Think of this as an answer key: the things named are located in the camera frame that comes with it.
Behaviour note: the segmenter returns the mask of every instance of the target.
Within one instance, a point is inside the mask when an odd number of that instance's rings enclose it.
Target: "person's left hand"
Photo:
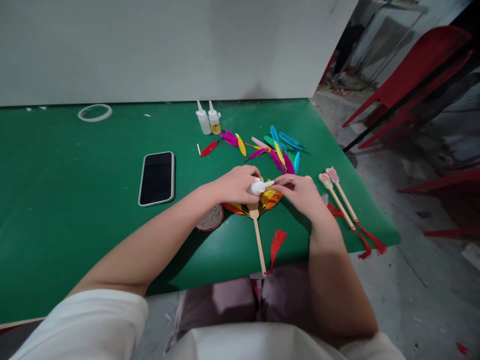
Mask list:
[[[219,203],[254,204],[259,201],[259,197],[249,194],[247,190],[255,177],[260,177],[260,171],[255,166],[236,166],[209,185]]]

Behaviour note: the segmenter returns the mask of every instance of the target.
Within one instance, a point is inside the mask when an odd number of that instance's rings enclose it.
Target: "phone screen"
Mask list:
[[[167,202],[174,197],[174,155],[162,152],[147,155],[143,162],[138,204],[141,206]]]

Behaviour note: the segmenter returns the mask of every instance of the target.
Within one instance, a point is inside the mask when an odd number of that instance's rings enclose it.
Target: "white glue bottle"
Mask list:
[[[250,188],[246,191],[251,195],[260,195],[267,190],[268,187],[272,186],[275,181],[263,182],[259,177],[255,178],[255,182],[250,185]]]
[[[214,106],[212,105],[212,101],[209,101],[210,103],[210,110],[208,111],[208,118],[210,119],[210,125],[211,125],[211,131],[215,135],[220,134],[220,117],[222,116],[219,112],[217,112],[214,109]]]
[[[202,105],[200,105],[200,101],[196,101],[198,105],[198,111],[195,112],[196,116],[198,116],[198,121],[200,122],[201,131],[205,135],[210,135],[212,133],[212,129],[210,128],[209,118],[207,116],[207,112],[202,109]]]

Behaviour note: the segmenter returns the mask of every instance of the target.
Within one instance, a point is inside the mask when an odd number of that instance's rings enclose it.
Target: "magenta feather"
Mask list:
[[[276,167],[279,169],[279,170],[283,170],[284,169],[284,165],[282,164],[282,162],[280,161],[280,158],[277,154],[277,152],[275,150],[270,150],[270,156],[271,156],[271,159],[273,160],[273,162],[275,163]]]
[[[255,151],[255,152],[253,152],[253,153],[248,157],[248,159],[245,160],[243,163],[246,163],[248,160],[254,159],[254,158],[256,158],[257,156],[262,155],[263,153],[265,153],[265,152],[267,152],[267,151],[268,151],[268,149],[263,148],[263,149],[260,149],[260,150],[257,150],[257,151]]]
[[[287,153],[285,153],[285,155],[283,156],[283,159],[285,160],[285,166],[286,166],[286,170],[288,171],[288,173],[289,174],[295,174],[294,165],[292,164],[292,160],[290,160]]]
[[[257,144],[259,147],[267,148],[267,149],[269,148],[269,146],[268,146],[266,143],[261,142],[260,140],[258,140],[257,138],[255,138],[255,137],[253,137],[253,136],[251,137],[251,140],[252,140],[255,144]]]
[[[220,133],[220,137],[223,140],[225,140],[228,144],[238,148],[239,147],[239,140],[230,131],[229,131],[229,133],[231,134],[231,136],[229,134]]]

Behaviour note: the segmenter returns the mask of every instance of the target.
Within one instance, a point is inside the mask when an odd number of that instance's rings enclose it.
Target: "black pole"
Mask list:
[[[472,37],[465,44],[459,47],[447,60],[440,64],[435,70],[433,70],[426,78],[424,78],[420,83],[418,83],[412,90],[410,90],[404,97],[402,97],[395,105],[388,109],[377,121],[375,121],[370,127],[366,128],[360,135],[358,135],[355,140],[349,143],[344,149],[343,152],[346,153],[356,144],[361,142],[368,134],[370,134],[374,129],[378,128],[384,122],[386,122],[390,117],[403,105],[408,103],[416,94],[423,90],[427,85],[429,85],[433,80],[440,76],[445,70],[447,70],[452,64],[458,60],[465,57],[465,55],[473,48],[474,38]]]

